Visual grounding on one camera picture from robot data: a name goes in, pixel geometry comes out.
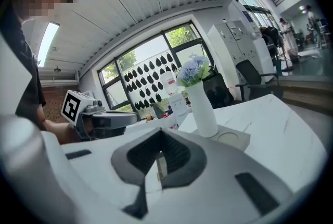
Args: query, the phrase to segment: black clothing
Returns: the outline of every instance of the black clothing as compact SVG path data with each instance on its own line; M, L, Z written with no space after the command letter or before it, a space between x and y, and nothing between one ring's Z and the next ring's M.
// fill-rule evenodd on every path
M41 130L45 130L37 117L39 104L46 104L37 69L37 57L33 55L30 46L25 41L22 25L14 13L11 3L0 18L0 32L8 46L32 75L16 110L16 115L30 119Z

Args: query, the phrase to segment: black chair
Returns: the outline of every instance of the black chair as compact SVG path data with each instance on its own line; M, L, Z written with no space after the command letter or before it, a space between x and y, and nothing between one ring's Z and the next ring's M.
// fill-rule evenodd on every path
M238 71L243 75L247 83L236 85L240 87L241 99L244 101L244 87L250 88L249 100L273 93L276 97L282 99L283 89L280 87L279 76L276 73L259 74L249 60L244 60L236 65ZM261 78L264 76L275 76L277 86L271 84L261 84Z
M241 101L234 101L221 74L214 70L211 70L210 73L202 83L204 92L214 109L241 103Z

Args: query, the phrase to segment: white vase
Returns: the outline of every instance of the white vase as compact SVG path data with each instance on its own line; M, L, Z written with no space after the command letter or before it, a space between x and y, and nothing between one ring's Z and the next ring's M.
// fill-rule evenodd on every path
M203 90L202 81L186 87L185 90L190 98L199 134L205 138L213 137L217 134L218 127L213 107Z

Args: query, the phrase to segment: marble tabletop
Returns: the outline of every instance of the marble tabletop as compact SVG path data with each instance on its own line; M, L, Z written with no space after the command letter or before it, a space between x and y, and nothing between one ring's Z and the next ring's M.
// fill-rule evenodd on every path
M279 176L293 192L318 177L327 153L312 129L284 102L269 94L214 110L217 123L251 135L245 153ZM197 129L189 114L178 130Z

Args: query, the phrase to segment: person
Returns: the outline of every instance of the person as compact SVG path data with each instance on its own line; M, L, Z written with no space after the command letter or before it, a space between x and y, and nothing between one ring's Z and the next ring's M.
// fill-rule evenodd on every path
M321 30L318 25L318 19L315 17L314 13L312 12L310 5L306 6L306 10L308 11L308 17L312 23L313 30L317 35L317 47L319 49L321 49L322 48L322 38L321 38Z
M60 3L72 0L6 0L5 10L0 16L0 32L16 57L32 75L24 94L19 102L16 115L25 117L36 124L41 130L56 135L60 144L80 141L73 125L69 123L53 123L47 120L43 112L46 104L39 74L37 57L33 55L25 41L22 24L37 16L47 16L50 9ZM92 124L86 124L86 130L92 130Z
M297 60L298 49L296 40L293 36L292 27L283 18L280 18L280 23L283 28L282 34L286 37L284 49L287 50L286 52L289 54L291 60Z

